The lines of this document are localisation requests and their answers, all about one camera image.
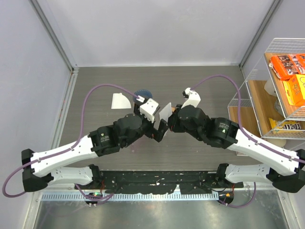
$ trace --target orange snack package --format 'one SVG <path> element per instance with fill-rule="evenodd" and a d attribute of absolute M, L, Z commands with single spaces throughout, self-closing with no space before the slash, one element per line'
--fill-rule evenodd
<path fill-rule="evenodd" d="M 269 67 L 280 80 L 289 80 L 296 74 L 305 74 L 305 53 L 272 56 Z"/>
<path fill-rule="evenodd" d="M 305 105 L 305 75 L 294 75 L 289 81 L 283 81 L 290 105 Z"/>

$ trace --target robotic arm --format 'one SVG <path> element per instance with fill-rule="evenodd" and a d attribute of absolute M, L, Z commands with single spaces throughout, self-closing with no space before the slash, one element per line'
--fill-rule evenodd
<path fill-rule="evenodd" d="M 168 127 L 164 120 L 160 121 L 158 130 L 154 126 L 154 115 L 159 110 L 159 104 L 153 99 L 144 99 L 135 103 L 134 113 L 113 122 L 112 125 L 102 126 L 84 136 L 70 152 L 40 161 L 43 156 L 54 155 L 62 150 L 71 148 L 74 143 L 49 151 L 33 152 L 30 149 L 21 153 L 22 164 L 38 159 L 24 168 L 22 181 L 26 192 L 34 192 L 53 184 L 74 183 L 87 185 L 101 183 L 102 177 L 97 166 L 85 168 L 64 167 L 66 165 L 103 155 L 119 152 L 121 148 L 146 135 L 160 142 Z"/>
<path fill-rule="evenodd" d="M 253 166 L 235 166 L 220 164 L 216 177 L 218 182 L 265 182 L 282 191 L 298 192 L 305 185 L 303 164 L 285 158 L 248 139 L 234 123 L 226 118 L 209 118 L 197 105 L 200 96 L 187 88 L 183 92 L 187 99 L 183 105 L 177 105 L 168 119 L 168 126 L 176 133 L 187 132 L 198 141 L 211 147 L 219 147 L 244 153 L 263 164 Z M 251 137 L 260 143 L 297 159 L 305 159 L 305 150 L 290 151 L 266 142 L 251 133 Z"/>

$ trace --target gray wall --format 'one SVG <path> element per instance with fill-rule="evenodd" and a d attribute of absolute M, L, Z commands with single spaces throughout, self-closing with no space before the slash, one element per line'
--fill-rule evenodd
<path fill-rule="evenodd" d="M 23 149 L 50 148 L 69 75 L 29 1 L 0 0 L 1 186 Z M 21 172 L 7 190 L 23 191 Z M 30 199 L 0 195 L 1 228 L 22 228 Z"/>
<path fill-rule="evenodd" d="M 305 38 L 304 0 L 284 0 L 244 65 L 247 76 L 274 38 Z"/>
<path fill-rule="evenodd" d="M 39 2 L 84 67 L 239 64 L 272 0 Z"/>

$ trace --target yellow box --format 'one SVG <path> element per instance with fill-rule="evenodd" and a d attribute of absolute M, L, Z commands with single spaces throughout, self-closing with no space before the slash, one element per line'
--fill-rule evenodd
<path fill-rule="evenodd" d="M 289 81 L 283 81 L 286 96 L 290 105 L 305 105 L 305 75 L 294 75 Z"/>

